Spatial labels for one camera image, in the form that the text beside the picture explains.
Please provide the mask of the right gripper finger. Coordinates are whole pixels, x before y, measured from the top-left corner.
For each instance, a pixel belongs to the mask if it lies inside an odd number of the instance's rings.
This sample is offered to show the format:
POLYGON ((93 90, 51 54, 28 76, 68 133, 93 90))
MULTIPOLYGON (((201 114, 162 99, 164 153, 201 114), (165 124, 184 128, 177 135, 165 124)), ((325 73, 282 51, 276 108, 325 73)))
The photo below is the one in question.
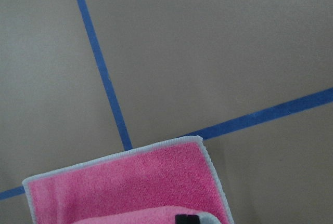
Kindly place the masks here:
POLYGON ((200 224, 200 218, 198 215, 186 215, 177 214, 175 215, 176 224, 200 224))

